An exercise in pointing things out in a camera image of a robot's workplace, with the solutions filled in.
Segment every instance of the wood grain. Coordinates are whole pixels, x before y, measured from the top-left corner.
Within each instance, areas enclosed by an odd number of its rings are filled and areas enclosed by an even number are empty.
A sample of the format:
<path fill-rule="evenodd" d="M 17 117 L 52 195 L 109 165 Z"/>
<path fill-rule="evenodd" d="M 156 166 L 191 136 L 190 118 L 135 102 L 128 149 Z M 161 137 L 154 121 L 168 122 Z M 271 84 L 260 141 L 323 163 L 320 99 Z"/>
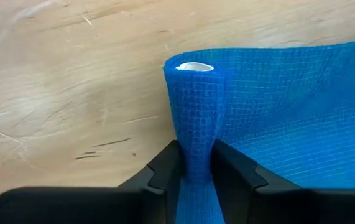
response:
<path fill-rule="evenodd" d="M 136 173 L 175 137 L 174 54 L 350 40 L 355 0 L 0 0 L 0 192 Z"/>

